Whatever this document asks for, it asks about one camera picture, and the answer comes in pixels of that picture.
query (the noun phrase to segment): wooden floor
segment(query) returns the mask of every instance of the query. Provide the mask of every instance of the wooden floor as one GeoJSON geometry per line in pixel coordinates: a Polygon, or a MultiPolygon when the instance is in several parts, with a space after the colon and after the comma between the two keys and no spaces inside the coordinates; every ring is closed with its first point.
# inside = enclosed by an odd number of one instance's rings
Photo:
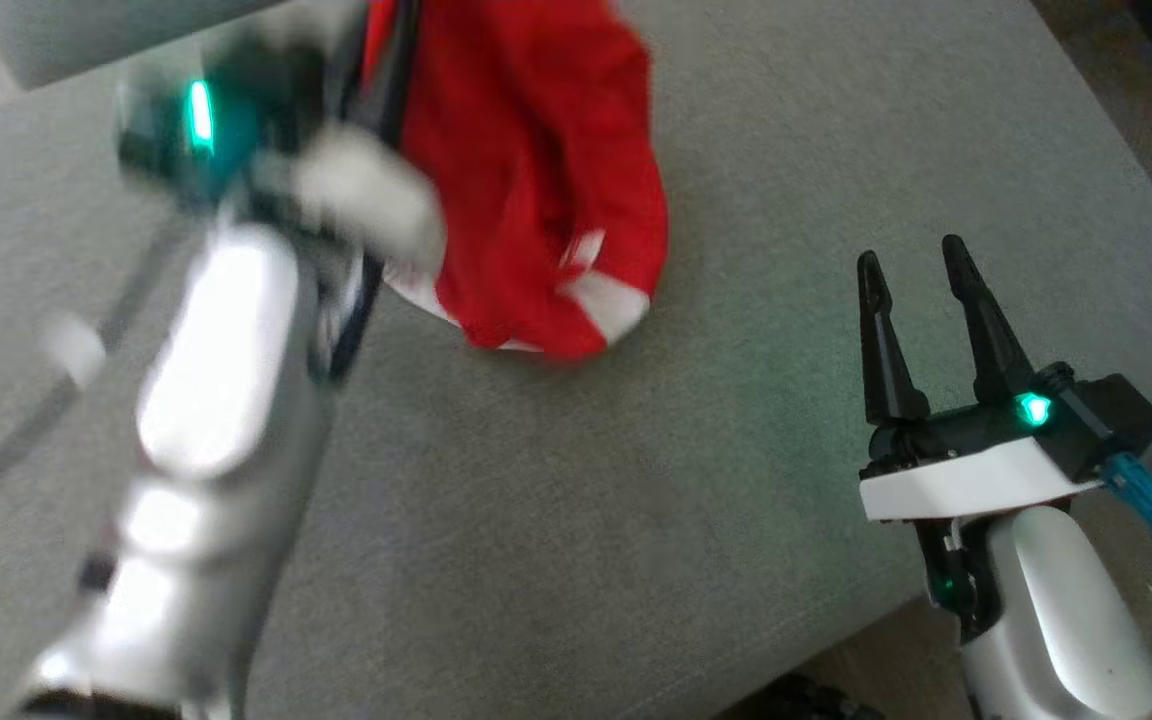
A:
{"type": "MultiPolygon", "coordinates": [[[[1066,37],[1064,44],[1152,177],[1152,54],[1139,29],[1120,13],[1097,18],[1066,37]]],[[[17,94],[18,88],[0,63],[0,104],[17,94]]],[[[1152,538],[1106,493],[1085,498],[1076,515],[1152,647],[1152,596],[1147,590],[1152,583],[1152,538]]],[[[915,541],[914,532],[909,541],[915,541]]],[[[892,720],[960,720],[970,714],[961,691],[955,639],[952,621],[918,600],[799,670],[846,689],[892,720]]]]}

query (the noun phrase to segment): gray table surface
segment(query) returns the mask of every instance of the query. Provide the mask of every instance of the gray table surface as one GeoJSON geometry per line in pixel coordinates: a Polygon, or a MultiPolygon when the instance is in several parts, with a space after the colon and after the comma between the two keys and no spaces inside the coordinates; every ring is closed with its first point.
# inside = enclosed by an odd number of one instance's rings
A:
{"type": "MultiPolygon", "coordinates": [[[[655,52],[670,202],[652,314],[552,369],[382,297],[257,657],[256,719],[704,717],[918,592],[914,535],[865,524],[855,487],[861,250],[882,257],[934,406],[972,381],[946,232],[1036,363],[1152,397],[1152,187],[1023,0],[626,12],[655,52]]],[[[168,217],[115,173],[124,71],[0,109],[0,438],[55,378],[41,320],[101,318],[168,217]]],[[[0,707],[131,468],[179,274],[6,479],[0,707]]]]}

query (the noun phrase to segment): red garment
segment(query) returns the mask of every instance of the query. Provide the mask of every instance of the red garment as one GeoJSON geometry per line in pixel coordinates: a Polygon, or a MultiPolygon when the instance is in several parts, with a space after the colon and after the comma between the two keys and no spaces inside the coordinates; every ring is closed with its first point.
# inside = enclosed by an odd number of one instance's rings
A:
{"type": "MultiPolygon", "coordinates": [[[[393,0],[371,12],[365,69],[393,0]]],[[[617,297],[646,310],[667,237],[649,63],[605,0],[425,0],[402,151],[438,187],[435,298],[471,343],[576,359],[628,329],[605,314],[636,323],[617,297]],[[571,282],[590,272],[585,290],[632,290],[589,300],[571,282]]]]}

